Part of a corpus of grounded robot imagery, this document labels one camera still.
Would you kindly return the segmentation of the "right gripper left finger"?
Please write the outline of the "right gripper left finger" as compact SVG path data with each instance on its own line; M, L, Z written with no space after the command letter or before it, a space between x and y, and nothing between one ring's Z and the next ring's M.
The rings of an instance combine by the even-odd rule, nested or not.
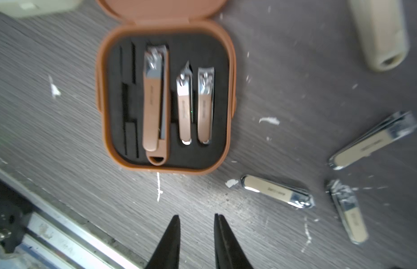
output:
M174 215L145 269L178 269L180 218Z

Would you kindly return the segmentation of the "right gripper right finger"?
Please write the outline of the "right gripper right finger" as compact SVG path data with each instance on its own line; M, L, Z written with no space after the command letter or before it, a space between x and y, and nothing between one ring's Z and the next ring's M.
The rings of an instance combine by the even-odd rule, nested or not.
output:
M217 269L252 269L226 218L214 218L215 264Z

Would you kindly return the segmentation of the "brown nail clipper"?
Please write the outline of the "brown nail clipper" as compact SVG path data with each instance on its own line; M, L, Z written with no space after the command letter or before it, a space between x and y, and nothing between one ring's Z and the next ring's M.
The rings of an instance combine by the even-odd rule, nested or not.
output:
M143 62L142 145L149 162L161 166L168 160L168 47L148 46Z

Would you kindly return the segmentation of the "brown nail kit case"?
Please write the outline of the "brown nail kit case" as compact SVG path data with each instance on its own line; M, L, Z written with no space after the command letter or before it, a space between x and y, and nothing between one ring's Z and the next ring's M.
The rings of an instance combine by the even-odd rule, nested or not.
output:
M95 93L107 152L135 171L206 174L225 160L236 108L237 59L229 34L212 15L224 1L100 1L121 20L102 42L95 66ZM148 46L168 47L168 160L152 165L142 145L143 62ZM179 138L176 79L192 71L190 145ZM215 68L211 141L198 140L198 69Z

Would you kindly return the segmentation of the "small brown nail tool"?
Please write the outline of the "small brown nail tool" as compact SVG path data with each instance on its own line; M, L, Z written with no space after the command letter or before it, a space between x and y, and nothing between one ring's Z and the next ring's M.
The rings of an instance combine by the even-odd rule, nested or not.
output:
M179 138L184 145L190 145L192 142L191 122L192 122L192 71L189 61L180 71L177 79L177 101L178 101L178 123Z

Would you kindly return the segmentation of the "cream nail kit case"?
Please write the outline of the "cream nail kit case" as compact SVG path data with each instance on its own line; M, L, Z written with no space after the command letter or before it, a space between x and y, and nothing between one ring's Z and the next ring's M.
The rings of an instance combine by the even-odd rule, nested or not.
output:
M0 13L22 19L77 9L83 0L0 0Z

